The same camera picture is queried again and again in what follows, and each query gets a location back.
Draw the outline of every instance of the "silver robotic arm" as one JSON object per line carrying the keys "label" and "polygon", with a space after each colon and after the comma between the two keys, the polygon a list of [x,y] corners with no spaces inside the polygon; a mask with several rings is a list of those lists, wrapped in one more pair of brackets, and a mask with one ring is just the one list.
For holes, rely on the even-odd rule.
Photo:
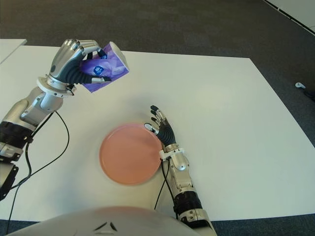
{"label": "silver robotic arm", "polygon": [[63,98],[74,95],[74,84],[106,83],[109,78],[95,77],[80,71],[86,55],[106,54],[94,40],[66,40],[55,55],[49,74],[39,77],[28,97],[18,101],[0,123],[0,200],[10,190],[18,161],[26,143],[32,142],[32,133],[47,115],[58,110]]}
{"label": "silver robotic arm", "polygon": [[216,236],[216,232],[208,218],[207,212],[202,208],[201,201],[189,175],[189,162],[184,155],[184,149],[179,148],[175,141],[172,127],[162,111],[151,106],[151,118],[156,123],[154,127],[146,123],[145,127],[155,133],[163,144],[160,151],[162,161],[170,162],[171,188],[174,196],[174,211],[179,220],[202,236]]}

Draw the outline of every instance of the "round plate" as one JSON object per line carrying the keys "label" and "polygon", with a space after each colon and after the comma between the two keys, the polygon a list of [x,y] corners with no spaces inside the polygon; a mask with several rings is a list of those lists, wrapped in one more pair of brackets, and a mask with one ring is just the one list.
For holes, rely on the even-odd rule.
{"label": "round plate", "polygon": [[99,150],[99,160],[112,180],[139,184],[158,170],[161,149],[159,139],[142,124],[126,124],[106,136]]}

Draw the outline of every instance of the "floor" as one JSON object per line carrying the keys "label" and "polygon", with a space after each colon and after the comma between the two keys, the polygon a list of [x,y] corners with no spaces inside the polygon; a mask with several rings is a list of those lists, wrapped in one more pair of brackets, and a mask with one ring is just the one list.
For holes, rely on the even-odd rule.
{"label": "floor", "polygon": [[[315,103],[294,86],[315,90],[315,36],[263,0],[1,0],[0,37],[43,46],[95,39],[125,51],[250,58],[315,146]],[[220,236],[306,236],[315,235],[315,215],[214,226]]]}

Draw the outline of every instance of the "black cable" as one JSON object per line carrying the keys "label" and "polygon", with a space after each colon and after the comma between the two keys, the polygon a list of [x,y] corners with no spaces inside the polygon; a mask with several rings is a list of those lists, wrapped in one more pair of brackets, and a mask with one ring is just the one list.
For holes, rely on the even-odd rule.
{"label": "black cable", "polygon": [[[40,130],[40,128],[48,121],[48,119],[51,117],[53,113],[51,113],[49,115],[49,117],[39,126],[39,128],[32,134],[32,137],[34,137],[34,135]],[[59,118],[61,119],[61,121],[63,122],[64,126],[65,126],[65,129],[67,130],[67,136],[68,136],[68,140],[67,140],[67,144],[64,148],[64,150],[62,151],[62,153],[56,157],[54,160],[52,160],[51,162],[49,162],[48,164],[44,165],[43,167],[41,167],[40,169],[38,169],[37,171],[35,171],[34,173],[32,173],[32,168],[31,168],[31,164],[30,164],[30,160],[29,160],[29,156],[28,156],[28,153],[27,153],[27,149],[28,149],[28,144],[27,143],[27,149],[25,150],[25,156],[26,156],[26,159],[27,159],[27,163],[29,166],[29,176],[25,177],[24,179],[22,179],[17,185],[13,186],[11,189],[17,187],[16,191],[15,191],[15,194],[14,194],[14,198],[13,198],[13,202],[12,202],[12,207],[11,207],[11,212],[10,212],[10,216],[9,216],[9,219],[8,219],[8,223],[7,223],[7,226],[6,226],[6,234],[8,234],[8,231],[9,231],[9,225],[10,225],[10,220],[11,220],[11,216],[12,216],[12,212],[13,212],[13,208],[14,208],[14,203],[15,203],[15,198],[16,198],[16,195],[17,195],[17,192],[19,190],[19,188],[22,186],[23,183],[25,183],[31,176],[35,175],[37,172],[41,171],[42,169],[44,169],[45,167],[49,166],[50,164],[52,164],[54,161],[56,161],[58,158],[60,158],[64,152],[67,150],[68,148],[68,145],[69,145],[69,142],[70,142],[70,134],[69,134],[69,130],[68,130],[68,127],[65,123],[65,121],[63,120],[63,118],[60,116],[60,114],[58,112],[56,112],[56,114],[59,116]]]}
{"label": "black cable", "polygon": [[169,186],[169,184],[168,184],[168,181],[167,181],[167,178],[166,178],[166,175],[165,175],[165,172],[164,172],[164,167],[163,167],[163,165],[162,165],[162,173],[163,173],[164,180],[165,180],[165,182],[166,182],[166,185],[167,185],[168,191],[169,191],[169,193],[170,193],[170,195],[171,195],[171,197],[172,197],[173,204],[174,204],[174,206],[175,206],[175,205],[176,205],[176,203],[175,203],[175,199],[174,199],[174,196],[173,196],[173,193],[172,193],[171,187],[170,187],[170,186]]}
{"label": "black cable", "polygon": [[[168,171],[169,171],[169,165],[170,163],[168,162],[168,167],[167,167],[167,172],[166,172],[166,178],[168,176]],[[158,199],[159,199],[159,196],[161,195],[161,192],[162,192],[162,189],[164,187],[164,184],[165,184],[165,180],[163,181],[163,184],[162,184],[162,187],[161,189],[159,190],[159,193],[158,193],[158,196],[157,196],[157,201],[156,201],[156,204],[154,206],[154,210],[157,208],[157,204],[158,204]]]}
{"label": "black cable", "polygon": [[33,174],[31,174],[30,177],[32,177],[32,176],[35,175],[37,172],[41,171],[41,170],[44,169],[45,167],[49,166],[50,164],[52,164],[53,162],[55,162],[56,160],[58,160],[58,159],[64,154],[64,152],[67,150],[67,148],[68,148],[68,146],[69,146],[70,134],[69,134],[68,127],[67,127],[65,121],[63,120],[63,118],[60,116],[60,114],[59,114],[58,112],[55,112],[55,113],[59,116],[59,118],[61,119],[61,121],[62,121],[63,124],[64,124],[65,129],[67,130],[67,136],[68,136],[67,144],[66,144],[64,150],[62,151],[62,153],[61,153],[59,156],[57,156],[54,160],[52,160],[51,162],[47,163],[47,164],[44,165],[43,167],[39,168],[37,171],[35,171]]}
{"label": "black cable", "polygon": [[[33,138],[35,136],[35,134],[44,126],[44,124],[46,124],[46,122],[50,119],[50,117],[53,115],[53,113],[49,114],[49,116],[46,118],[46,120],[44,120],[44,122],[32,133],[31,135],[31,138]],[[13,187],[10,188],[13,189],[13,188],[16,188],[17,186],[21,185],[22,183],[24,183],[26,180],[28,180],[31,175],[32,175],[32,167],[31,167],[31,164],[30,164],[30,160],[29,160],[29,146],[30,146],[30,143],[26,143],[26,147],[25,147],[25,159],[26,159],[26,163],[28,165],[28,168],[29,168],[29,174],[28,176],[26,176],[25,178],[23,178],[21,181],[19,181],[18,184],[14,185]]]}
{"label": "black cable", "polygon": [[16,194],[18,193],[19,188],[21,187],[21,185],[18,185],[18,188],[15,190],[15,194],[14,194],[14,198],[13,198],[13,202],[12,202],[12,207],[11,207],[11,212],[10,212],[10,216],[8,219],[8,223],[6,225],[6,235],[9,233],[9,226],[10,226],[10,220],[11,220],[11,216],[12,216],[12,212],[13,212],[13,207],[14,207],[14,203],[15,203],[15,198],[16,198]]}

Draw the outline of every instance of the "purple plastic bag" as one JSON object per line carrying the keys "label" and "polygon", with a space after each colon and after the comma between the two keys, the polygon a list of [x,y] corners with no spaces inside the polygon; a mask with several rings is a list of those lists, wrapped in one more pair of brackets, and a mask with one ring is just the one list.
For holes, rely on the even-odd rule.
{"label": "purple plastic bag", "polygon": [[[112,82],[129,72],[126,58],[115,43],[109,42],[103,50],[107,54],[106,59],[95,55],[93,59],[84,60],[81,63],[81,71],[89,75],[109,77]],[[95,92],[110,83],[83,84],[83,86],[90,92]]]}

